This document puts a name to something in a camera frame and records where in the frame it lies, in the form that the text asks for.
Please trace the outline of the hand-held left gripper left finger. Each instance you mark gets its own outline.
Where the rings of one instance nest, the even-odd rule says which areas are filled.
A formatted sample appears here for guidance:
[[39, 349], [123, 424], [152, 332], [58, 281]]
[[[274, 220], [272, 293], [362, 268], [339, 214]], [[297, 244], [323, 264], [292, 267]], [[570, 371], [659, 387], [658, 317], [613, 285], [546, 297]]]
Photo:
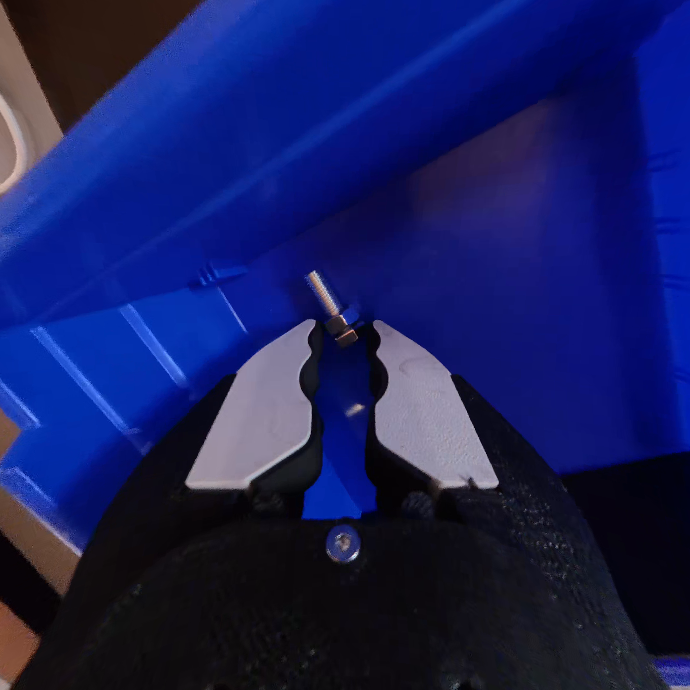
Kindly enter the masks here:
[[323, 468], [322, 350], [323, 327], [306, 319], [241, 366], [185, 479], [189, 491], [304, 511]]

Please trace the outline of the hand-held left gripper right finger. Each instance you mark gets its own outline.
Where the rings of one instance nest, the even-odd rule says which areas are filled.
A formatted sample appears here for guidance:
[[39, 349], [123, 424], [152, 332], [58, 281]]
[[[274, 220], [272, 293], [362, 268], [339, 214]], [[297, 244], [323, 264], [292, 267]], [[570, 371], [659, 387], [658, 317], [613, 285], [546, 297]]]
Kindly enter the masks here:
[[454, 492], [495, 492], [499, 479], [451, 371], [380, 319], [367, 334], [373, 405], [366, 472], [382, 513], [401, 513], [410, 495], [432, 512]]

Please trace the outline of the silver hex nut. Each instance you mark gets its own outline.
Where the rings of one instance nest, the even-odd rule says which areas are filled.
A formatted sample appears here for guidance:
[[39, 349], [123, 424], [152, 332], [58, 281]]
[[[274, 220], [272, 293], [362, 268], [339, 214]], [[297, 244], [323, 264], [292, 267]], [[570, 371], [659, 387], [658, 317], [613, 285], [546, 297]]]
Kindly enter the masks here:
[[325, 327], [328, 333], [337, 338], [348, 330], [354, 330], [358, 322], [359, 312], [352, 307], [348, 307], [328, 319], [325, 322]]

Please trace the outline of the silver hex bolt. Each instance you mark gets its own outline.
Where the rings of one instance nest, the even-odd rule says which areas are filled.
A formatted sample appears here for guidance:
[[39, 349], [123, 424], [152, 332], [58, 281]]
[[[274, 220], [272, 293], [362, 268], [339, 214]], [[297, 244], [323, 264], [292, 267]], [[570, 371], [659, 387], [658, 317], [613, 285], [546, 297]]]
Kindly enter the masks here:
[[[337, 297], [335, 294], [335, 291], [331, 288], [330, 284], [326, 280], [326, 278], [323, 276], [323, 274], [319, 271], [311, 271], [305, 276], [305, 281], [309, 285], [310, 289], [312, 290], [313, 294], [315, 295], [315, 298], [317, 301], [321, 304], [322, 310], [325, 314], [325, 320], [324, 320], [324, 326], [325, 322], [330, 319], [332, 316], [342, 312], [345, 308], [352, 307], [352, 306], [344, 306], [343, 303], [341, 303], [340, 298]], [[358, 334], [357, 334], [357, 329], [361, 323], [360, 320], [360, 313], [359, 313], [359, 322], [356, 323], [356, 328], [354, 330], [348, 330], [345, 333], [341, 334], [340, 337], [333, 337], [330, 333], [329, 335], [332, 336], [332, 338], [335, 340], [337, 345], [341, 348], [347, 348], [354, 344], [358, 340]]]

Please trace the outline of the blue storage bin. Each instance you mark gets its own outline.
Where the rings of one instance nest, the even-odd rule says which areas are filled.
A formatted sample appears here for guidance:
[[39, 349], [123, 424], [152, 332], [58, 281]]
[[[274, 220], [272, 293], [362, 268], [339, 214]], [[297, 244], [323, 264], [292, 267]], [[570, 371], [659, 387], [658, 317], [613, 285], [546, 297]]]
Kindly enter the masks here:
[[[668, 689], [560, 475], [686, 452], [659, 184], [682, 1], [205, 1], [1, 201], [1, 487], [80, 558], [13, 689]], [[357, 308], [341, 349], [305, 281]], [[185, 479], [323, 327], [304, 511]], [[367, 334], [499, 479], [377, 510]]]

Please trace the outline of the dark blue bin divider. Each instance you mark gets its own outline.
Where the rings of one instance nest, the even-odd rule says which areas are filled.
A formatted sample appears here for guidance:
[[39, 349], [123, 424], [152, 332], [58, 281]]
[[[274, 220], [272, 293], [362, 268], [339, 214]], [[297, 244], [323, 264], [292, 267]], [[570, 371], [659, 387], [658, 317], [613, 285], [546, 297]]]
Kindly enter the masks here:
[[644, 646], [689, 655], [689, 453], [561, 475]]

